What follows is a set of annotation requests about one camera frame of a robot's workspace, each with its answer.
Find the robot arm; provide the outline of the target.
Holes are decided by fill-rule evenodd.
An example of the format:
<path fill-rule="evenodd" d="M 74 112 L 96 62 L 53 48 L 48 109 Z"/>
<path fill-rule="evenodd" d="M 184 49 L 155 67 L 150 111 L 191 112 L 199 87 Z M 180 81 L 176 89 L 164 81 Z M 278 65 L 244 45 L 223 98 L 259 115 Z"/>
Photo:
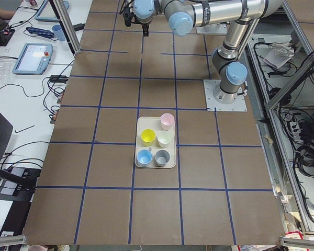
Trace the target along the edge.
<path fill-rule="evenodd" d="M 154 16 L 164 15 L 171 31 L 180 37 L 193 28 L 229 22 L 221 46 L 212 54 L 212 63 L 221 81 L 214 89 L 214 99 L 221 104 L 235 101 L 239 88 L 245 83 L 248 71 L 238 61 L 250 35 L 261 18 L 274 13 L 282 1 L 123 1 L 120 15 L 126 27 L 139 24 L 144 36 L 149 34 L 149 24 Z"/>

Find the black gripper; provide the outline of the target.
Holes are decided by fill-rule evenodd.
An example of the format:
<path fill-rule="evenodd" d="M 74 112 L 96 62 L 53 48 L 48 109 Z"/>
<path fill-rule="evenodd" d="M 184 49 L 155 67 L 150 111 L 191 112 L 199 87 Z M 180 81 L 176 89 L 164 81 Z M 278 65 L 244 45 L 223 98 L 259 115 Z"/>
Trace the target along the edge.
<path fill-rule="evenodd" d="M 134 17 L 134 12 L 131 10 L 133 8 L 134 0 L 123 0 L 119 14 L 123 16 L 125 26 L 131 26 L 131 20 Z M 142 24 L 143 36 L 149 36 L 149 23 Z"/>

